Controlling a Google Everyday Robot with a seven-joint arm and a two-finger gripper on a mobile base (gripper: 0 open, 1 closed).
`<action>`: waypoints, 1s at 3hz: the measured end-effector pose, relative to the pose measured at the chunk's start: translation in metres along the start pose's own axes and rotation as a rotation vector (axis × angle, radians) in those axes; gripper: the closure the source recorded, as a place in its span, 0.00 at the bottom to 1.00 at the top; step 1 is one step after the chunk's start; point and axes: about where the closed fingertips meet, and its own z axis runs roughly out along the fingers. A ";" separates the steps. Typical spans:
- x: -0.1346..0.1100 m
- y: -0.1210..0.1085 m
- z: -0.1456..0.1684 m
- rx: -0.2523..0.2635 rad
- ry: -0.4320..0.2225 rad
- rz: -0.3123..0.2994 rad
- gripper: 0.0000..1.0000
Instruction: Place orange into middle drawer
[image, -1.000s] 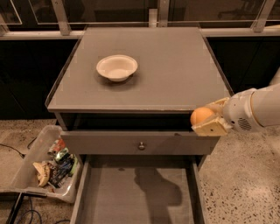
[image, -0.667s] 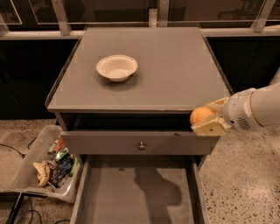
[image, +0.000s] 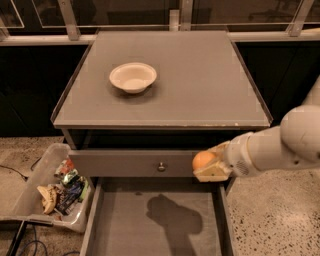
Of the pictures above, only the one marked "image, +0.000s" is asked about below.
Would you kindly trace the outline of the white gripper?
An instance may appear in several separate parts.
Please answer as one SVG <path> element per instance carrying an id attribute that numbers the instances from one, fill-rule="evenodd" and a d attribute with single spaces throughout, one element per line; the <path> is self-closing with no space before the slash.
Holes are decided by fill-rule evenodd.
<path id="1" fill-rule="evenodd" d="M 254 166 L 248 148 L 252 132 L 239 135 L 230 142 L 226 141 L 208 149 L 216 157 L 224 155 L 224 162 L 215 161 L 193 172 L 200 182 L 226 181 L 231 172 L 237 177 L 254 177 L 260 171 Z"/>

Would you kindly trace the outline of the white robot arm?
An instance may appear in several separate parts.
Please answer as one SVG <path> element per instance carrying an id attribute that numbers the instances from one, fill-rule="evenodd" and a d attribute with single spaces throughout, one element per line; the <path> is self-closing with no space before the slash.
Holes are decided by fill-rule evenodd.
<path id="1" fill-rule="evenodd" d="M 303 103 L 278 126 L 248 132 L 196 154 L 193 175 L 201 182 L 254 177 L 276 169 L 320 167 L 320 77 Z"/>

